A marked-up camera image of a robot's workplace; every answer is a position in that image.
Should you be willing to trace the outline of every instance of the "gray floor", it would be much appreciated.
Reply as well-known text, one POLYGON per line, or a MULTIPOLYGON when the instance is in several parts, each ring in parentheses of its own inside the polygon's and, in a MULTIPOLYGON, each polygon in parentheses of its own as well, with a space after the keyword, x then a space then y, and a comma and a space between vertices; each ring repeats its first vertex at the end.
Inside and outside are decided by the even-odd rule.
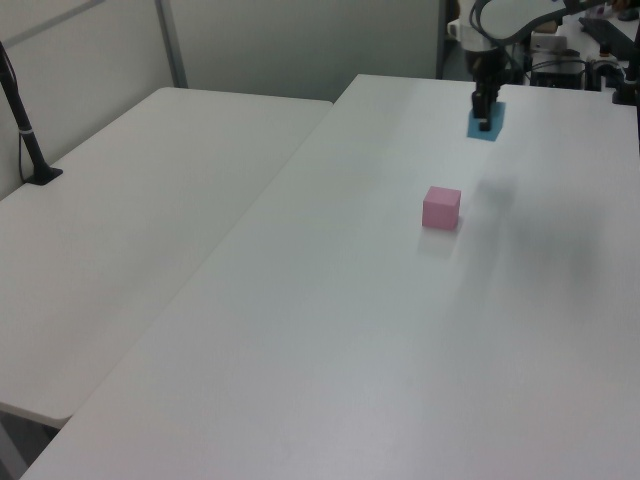
POLYGON ((12 457, 7 460, 11 461, 11 465, 4 465, 0 460, 0 480, 18 480, 19 475, 12 472, 22 470, 20 464, 27 467, 31 465, 57 433, 53 428, 6 413, 0 413, 0 427, 15 446, 15 449, 0 452, 0 458, 12 457))

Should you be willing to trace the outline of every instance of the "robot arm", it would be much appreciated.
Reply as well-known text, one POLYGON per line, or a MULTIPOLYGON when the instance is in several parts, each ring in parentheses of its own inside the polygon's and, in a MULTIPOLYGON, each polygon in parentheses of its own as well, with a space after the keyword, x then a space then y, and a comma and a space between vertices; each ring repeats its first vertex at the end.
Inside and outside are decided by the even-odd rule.
POLYGON ((491 106, 509 80, 505 47, 538 25, 605 3, 606 0, 459 0, 459 30, 467 69, 476 82, 472 96, 480 130, 491 130, 491 106))

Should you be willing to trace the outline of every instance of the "table surface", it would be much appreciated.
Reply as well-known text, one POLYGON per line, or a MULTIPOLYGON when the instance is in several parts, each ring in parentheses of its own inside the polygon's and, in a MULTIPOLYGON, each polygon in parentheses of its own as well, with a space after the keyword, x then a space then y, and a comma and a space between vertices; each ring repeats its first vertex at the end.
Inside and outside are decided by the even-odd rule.
POLYGON ((0 202, 0 409, 64 424, 330 107, 159 90, 0 202))
POLYGON ((358 77, 25 480, 637 478, 635 109, 472 89, 358 77))

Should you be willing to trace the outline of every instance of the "desk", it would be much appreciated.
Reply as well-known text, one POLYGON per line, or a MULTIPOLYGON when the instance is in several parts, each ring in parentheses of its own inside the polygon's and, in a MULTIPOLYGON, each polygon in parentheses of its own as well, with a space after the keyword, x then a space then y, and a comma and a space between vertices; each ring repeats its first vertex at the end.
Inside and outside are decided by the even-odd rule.
POLYGON ((330 106, 160 90, 0 202, 0 409, 62 426, 330 106))
POLYGON ((635 109, 472 89, 358 77, 25 480, 637 478, 635 109))

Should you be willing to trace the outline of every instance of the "pink cube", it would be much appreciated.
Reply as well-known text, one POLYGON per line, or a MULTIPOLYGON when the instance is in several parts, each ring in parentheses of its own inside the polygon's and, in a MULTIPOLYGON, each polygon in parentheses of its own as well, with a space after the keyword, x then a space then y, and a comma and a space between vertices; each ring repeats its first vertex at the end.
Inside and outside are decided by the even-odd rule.
POLYGON ((460 215, 460 190, 431 187, 422 202, 422 225, 424 227, 455 230, 460 215))

